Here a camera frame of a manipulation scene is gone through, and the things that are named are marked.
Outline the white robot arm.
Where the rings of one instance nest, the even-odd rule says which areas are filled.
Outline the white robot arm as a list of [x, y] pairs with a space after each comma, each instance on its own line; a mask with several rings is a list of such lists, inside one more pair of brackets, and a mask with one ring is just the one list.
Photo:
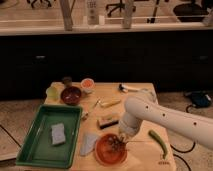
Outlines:
[[119, 131], [134, 137], [143, 120], [156, 123], [213, 150], [213, 119], [163, 107], [149, 91], [139, 91], [126, 98]]

